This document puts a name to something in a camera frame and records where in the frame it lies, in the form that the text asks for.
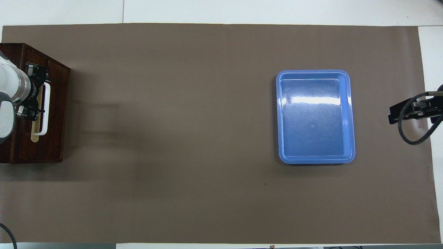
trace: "tray rim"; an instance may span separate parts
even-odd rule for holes
[[[350,157],[341,158],[341,159],[333,159],[334,156],[306,156],[303,158],[286,157],[283,154],[283,122],[282,122],[282,106],[280,103],[281,99],[281,78],[285,74],[330,74],[330,73],[338,73],[342,74],[345,77],[345,85],[346,85],[346,94],[348,99],[348,126],[350,132]],[[278,126],[278,144],[279,144],[279,156],[280,159],[287,164],[342,164],[342,163],[350,163],[355,158],[355,135],[354,135],[354,115],[352,110],[352,97],[351,97],[351,86],[350,86],[350,77],[349,74],[340,69],[326,69],[326,70],[283,70],[278,73],[276,77],[276,101],[277,101],[277,126]],[[319,157],[329,157],[328,159],[319,159]]]

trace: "wooden box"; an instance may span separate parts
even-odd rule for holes
[[[31,141],[32,122],[16,118],[12,134],[0,144],[0,163],[62,161],[70,69],[24,43],[0,43],[0,50],[21,70],[27,62],[46,66],[52,81],[47,133],[34,143]]]

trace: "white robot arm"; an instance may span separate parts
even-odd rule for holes
[[[11,134],[16,117],[35,121],[38,114],[45,112],[39,109],[37,95],[43,84],[47,85],[49,93],[49,85],[45,82],[47,68],[26,63],[25,69],[27,74],[0,51],[0,144]]]

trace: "white table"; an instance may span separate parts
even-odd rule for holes
[[[4,25],[87,23],[419,26],[425,89],[435,91],[443,84],[443,3],[437,0],[0,0],[0,30]],[[431,136],[431,144],[440,232],[443,237],[442,127]],[[120,249],[252,247],[269,245],[117,245]]]

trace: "black wire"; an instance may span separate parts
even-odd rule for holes
[[[423,141],[425,141],[434,131],[435,129],[437,129],[437,126],[443,121],[443,113],[442,115],[440,115],[437,120],[435,120],[434,124],[431,126],[431,128],[418,140],[416,141],[411,141],[409,140],[403,133],[403,127],[401,126],[401,122],[403,120],[404,117],[404,113],[406,111],[406,109],[408,108],[408,106],[410,104],[412,104],[412,102],[414,102],[416,99],[423,97],[423,96],[428,96],[429,93],[425,92],[425,93],[420,93],[419,95],[412,97],[408,100],[408,102],[406,102],[406,104],[403,106],[403,108],[400,111],[400,114],[398,115],[398,132],[400,133],[401,138],[403,138],[403,140],[411,145],[417,145],[417,144],[421,144]]]
[[[334,246],[334,247],[330,247],[330,248],[328,248],[328,249],[333,249],[333,248],[339,248],[339,249],[343,249],[341,246]],[[355,248],[357,248],[357,249],[363,249],[363,246],[361,246],[361,245],[359,245],[359,246],[355,246],[355,245],[353,245],[352,247],[355,247]]]
[[[12,234],[11,230],[9,230],[9,228],[3,225],[2,223],[0,223],[0,226],[8,233],[9,237],[12,240],[12,246],[14,247],[14,249],[17,249],[17,241],[16,238],[14,238],[14,235]]]

